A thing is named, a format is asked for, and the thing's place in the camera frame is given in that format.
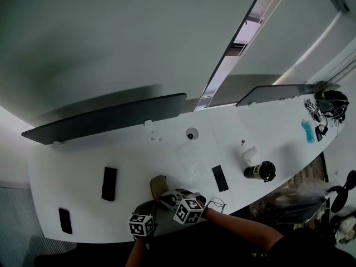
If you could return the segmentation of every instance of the plastic bag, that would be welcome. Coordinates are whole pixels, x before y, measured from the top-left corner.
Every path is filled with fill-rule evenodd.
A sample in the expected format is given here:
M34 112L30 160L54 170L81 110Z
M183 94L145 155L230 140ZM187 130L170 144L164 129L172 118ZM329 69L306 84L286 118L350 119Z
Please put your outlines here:
M307 223L330 196L335 183L306 178L298 188L278 188L249 206L250 212L268 224Z
M190 142L180 145L175 150L176 156L193 184L204 182L207 174L204 162L196 151L197 149Z

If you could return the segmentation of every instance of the white clip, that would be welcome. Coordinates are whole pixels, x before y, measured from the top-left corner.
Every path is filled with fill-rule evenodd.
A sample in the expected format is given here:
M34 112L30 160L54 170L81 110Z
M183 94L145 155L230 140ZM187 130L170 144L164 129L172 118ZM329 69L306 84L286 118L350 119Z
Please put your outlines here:
M152 120L146 120L145 123L144 123L144 126L145 126L145 127L150 127L150 126L152 126Z
M59 146L59 145L64 145L65 143L64 143L64 141L55 140L55 141L53 142L53 144Z

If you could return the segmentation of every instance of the white table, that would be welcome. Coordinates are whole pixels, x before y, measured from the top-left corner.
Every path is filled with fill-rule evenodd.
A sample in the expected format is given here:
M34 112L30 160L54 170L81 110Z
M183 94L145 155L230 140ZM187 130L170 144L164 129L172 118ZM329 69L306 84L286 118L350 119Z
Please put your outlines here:
M314 124L303 105L307 97L312 96L186 113L154 122L154 133L138 125L62 146L35 146L29 175L45 237L82 243L131 241L127 220L137 205L152 199L149 183L157 175L167 175L172 188L199 191L208 200L221 198L227 214L251 204L303 169L335 138L337 128L330 127L320 142L307 144L301 121ZM187 139L185 131L190 127L198 130L197 140ZM243 176L247 164L241 154L253 146L261 161L275 164L273 181ZM219 192L211 171L217 165L229 185L225 192ZM101 199L105 166L118 169L114 202ZM197 177L189 174L192 167L199 172ZM59 207L70 211L72 235L61 230ZM172 217L159 212L157 234L183 228Z

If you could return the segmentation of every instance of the smartphone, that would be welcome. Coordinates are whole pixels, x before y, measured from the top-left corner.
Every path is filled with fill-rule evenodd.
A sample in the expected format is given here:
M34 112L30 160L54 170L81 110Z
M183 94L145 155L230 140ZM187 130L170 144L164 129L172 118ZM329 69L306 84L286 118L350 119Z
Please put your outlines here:
M117 169L105 167L102 183L101 198L110 202L115 200Z
M217 188L219 188L219 192L224 192L229 189L228 183L226 182L225 175L222 171L221 166L214 167L212 169L212 173L214 174L215 181L217 183Z
M62 209L61 207L58 209L60 212L60 221L62 230L65 233L72 234L72 225L71 225L71 218L69 215L69 211Z

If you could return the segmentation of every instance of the black sleeve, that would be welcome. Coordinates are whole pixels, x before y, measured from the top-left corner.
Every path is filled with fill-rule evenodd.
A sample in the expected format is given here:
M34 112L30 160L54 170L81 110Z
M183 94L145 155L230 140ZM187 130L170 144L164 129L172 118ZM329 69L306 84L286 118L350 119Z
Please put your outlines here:
M268 257L277 266L310 263L322 266L323 263L330 265L336 255L340 260L340 253L344 252L325 243L310 228L302 228L277 241L269 250Z

